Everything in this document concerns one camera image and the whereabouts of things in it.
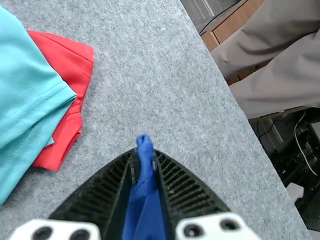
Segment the blue fabric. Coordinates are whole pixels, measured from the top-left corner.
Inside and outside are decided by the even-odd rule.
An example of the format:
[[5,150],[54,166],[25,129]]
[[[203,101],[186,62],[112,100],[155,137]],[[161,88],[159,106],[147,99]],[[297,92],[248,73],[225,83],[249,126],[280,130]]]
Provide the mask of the blue fabric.
[[141,161],[138,183],[131,188],[122,240],[165,240],[158,185],[152,158],[155,154],[148,135],[136,139]]
[[75,98],[21,22],[0,6],[0,205],[52,142]]

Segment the red t-shirt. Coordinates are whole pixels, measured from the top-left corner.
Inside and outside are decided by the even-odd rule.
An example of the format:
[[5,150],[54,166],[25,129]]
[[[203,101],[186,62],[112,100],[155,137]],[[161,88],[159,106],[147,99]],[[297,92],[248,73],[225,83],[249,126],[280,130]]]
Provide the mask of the red t-shirt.
[[81,108],[93,71],[94,49],[51,33],[27,32],[51,67],[76,92],[76,100],[52,135],[54,143],[46,146],[32,164],[56,172],[81,134]]

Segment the person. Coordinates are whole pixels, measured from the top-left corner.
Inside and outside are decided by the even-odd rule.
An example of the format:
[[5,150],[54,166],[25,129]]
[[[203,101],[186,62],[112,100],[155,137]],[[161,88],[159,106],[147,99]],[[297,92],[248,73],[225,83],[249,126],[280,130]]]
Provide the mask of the person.
[[223,76],[271,60],[230,86],[248,119],[320,102],[320,0],[264,0],[211,55]]

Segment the gray carpet table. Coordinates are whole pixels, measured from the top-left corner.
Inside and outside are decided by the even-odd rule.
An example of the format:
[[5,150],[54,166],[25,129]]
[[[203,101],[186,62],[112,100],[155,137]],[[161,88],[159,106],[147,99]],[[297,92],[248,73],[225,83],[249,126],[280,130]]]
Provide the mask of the gray carpet table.
[[147,133],[263,240],[310,239],[179,0],[2,0],[28,30],[95,49],[82,136],[59,172],[30,168],[0,207],[0,238],[46,218]]

